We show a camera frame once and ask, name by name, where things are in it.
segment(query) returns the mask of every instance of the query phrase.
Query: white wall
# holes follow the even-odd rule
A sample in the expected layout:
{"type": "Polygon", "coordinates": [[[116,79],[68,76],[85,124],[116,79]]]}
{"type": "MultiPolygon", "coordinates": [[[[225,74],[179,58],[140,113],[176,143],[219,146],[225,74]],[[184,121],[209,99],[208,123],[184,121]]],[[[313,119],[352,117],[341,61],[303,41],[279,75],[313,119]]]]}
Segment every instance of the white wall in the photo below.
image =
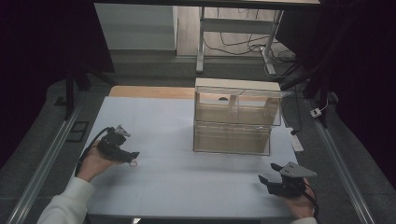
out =
{"type": "Polygon", "coordinates": [[[109,49],[177,47],[177,7],[95,4],[109,49]]]}

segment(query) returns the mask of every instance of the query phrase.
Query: white table surface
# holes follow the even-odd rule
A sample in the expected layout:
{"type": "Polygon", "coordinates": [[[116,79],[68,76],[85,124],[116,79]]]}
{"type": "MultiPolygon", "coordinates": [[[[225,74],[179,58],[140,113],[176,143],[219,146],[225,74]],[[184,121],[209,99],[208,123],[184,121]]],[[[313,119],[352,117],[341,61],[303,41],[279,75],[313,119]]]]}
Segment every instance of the white table surface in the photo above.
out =
{"type": "Polygon", "coordinates": [[[89,214],[122,217],[266,218],[290,212],[260,183],[280,182],[270,163],[297,162],[286,128],[271,134],[271,156],[193,152],[193,100],[107,97],[86,147],[105,127],[132,134],[121,146],[138,165],[110,167],[92,184],[89,214]]]}

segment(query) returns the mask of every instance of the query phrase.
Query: transparent container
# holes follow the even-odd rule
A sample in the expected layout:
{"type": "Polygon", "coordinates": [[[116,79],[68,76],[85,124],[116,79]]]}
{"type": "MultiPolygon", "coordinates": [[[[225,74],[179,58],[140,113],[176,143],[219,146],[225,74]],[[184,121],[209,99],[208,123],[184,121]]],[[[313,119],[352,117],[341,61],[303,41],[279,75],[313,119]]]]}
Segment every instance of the transparent container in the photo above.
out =
{"type": "Polygon", "coordinates": [[[277,83],[197,78],[194,150],[269,155],[280,101],[277,83]]]}

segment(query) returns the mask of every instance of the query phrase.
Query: white sleeve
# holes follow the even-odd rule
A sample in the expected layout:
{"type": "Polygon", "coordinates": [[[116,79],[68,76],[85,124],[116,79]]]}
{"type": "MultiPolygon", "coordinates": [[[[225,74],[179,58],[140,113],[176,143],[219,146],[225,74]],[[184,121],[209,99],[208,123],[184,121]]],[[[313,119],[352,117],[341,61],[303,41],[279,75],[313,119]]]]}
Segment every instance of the white sleeve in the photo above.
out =
{"type": "Polygon", "coordinates": [[[82,223],[94,191],[90,183],[73,177],[64,192],[52,198],[37,223],[82,223]]]}
{"type": "Polygon", "coordinates": [[[318,224],[318,223],[314,217],[304,217],[291,222],[291,224],[318,224]]]}

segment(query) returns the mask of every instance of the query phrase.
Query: human hand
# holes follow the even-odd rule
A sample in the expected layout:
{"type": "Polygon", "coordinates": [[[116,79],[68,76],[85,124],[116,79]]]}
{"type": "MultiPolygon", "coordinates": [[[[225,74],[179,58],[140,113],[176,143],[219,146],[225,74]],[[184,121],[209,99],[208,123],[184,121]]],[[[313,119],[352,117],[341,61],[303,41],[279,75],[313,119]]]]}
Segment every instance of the human hand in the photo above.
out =
{"type": "Polygon", "coordinates": [[[77,174],[78,178],[87,182],[91,182],[94,177],[104,172],[108,167],[114,164],[122,163],[120,161],[106,160],[96,147],[98,143],[99,141],[96,141],[93,144],[93,147],[90,149],[84,161],[82,162],[81,168],[77,174]]]}
{"type": "MultiPolygon", "coordinates": [[[[305,192],[315,199],[314,191],[311,188],[306,188],[305,192]]],[[[314,216],[314,205],[304,195],[298,198],[280,198],[282,198],[296,219],[314,216]]]]}

